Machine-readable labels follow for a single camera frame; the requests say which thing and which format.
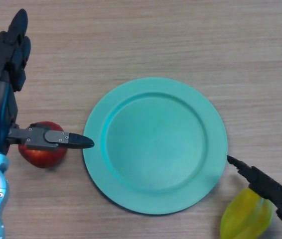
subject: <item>wood grain surface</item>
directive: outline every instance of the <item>wood grain surface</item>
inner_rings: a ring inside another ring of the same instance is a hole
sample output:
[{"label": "wood grain surface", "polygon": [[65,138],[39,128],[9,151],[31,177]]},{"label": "wood grain surface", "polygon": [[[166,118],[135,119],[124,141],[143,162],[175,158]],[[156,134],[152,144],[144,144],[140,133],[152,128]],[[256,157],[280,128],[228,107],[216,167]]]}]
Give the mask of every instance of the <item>wood grain surface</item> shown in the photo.
[{"label": "wood grain surface", "polygon": [[[174,78],[215,105],[230,155],[282,183],[282,0],[0,0],[0,31],[20,8],[32,42],[16,94],[21,127],[51,120],[83,133],[115,86]],[[15,146],[8,156],[8,239],[217,239],[224,209],[247,186],[227,167],[188,210],[139,216],[99,194],[79,150],[53,172],[28,164]],[[282,239],[276,216],[262,238]]]}]

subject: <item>red apple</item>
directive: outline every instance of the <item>red apple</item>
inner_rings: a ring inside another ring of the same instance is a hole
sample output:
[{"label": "red apple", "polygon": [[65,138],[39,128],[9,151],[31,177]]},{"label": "red apple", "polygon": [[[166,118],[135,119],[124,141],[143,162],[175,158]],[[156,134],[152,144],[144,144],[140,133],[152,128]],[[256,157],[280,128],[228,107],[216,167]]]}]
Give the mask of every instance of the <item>red apple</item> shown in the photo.
[{"label": "red apple", "polygon": [[[51,121],[41,121],[37,124],[49,126],[51,130],[63,131],[62,127]],[[19,145],[20,154],[37,168],[52,168],[57,166],[67,153],[67,148],[57,148],[56,151],[40,151],[27,149],[25,145]]]}]

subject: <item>plastic plate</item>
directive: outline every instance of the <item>plastic plate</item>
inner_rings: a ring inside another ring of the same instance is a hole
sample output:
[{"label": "plastic plate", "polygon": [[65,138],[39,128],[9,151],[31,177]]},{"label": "plastic plate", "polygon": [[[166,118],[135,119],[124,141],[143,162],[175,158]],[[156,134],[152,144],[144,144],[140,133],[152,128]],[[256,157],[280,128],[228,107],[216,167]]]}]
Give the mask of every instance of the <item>plastic plate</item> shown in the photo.
[{"label": "plastic plate", "polygon": [[222,119],[194,88],[166,78],[142,78],[106,94],[92,110],[84,149],[94,184],[128,210],[175,213],[204,198],[227,156]]}]

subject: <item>black tool tip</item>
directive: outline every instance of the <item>black tool tip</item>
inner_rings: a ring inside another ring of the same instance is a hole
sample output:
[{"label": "black tool tip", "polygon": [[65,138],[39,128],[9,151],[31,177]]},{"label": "black tool tip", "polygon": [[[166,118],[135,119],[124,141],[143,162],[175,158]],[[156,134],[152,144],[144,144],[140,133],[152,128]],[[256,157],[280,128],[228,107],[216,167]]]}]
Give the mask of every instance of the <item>black tool tip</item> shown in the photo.
[{"label": "black tool tip", "polygon": [[229,156],[227,155],[227,161],[230,163],[230,164],[234,164],[237,159],[236,158],[233,158],[232,156]]}]

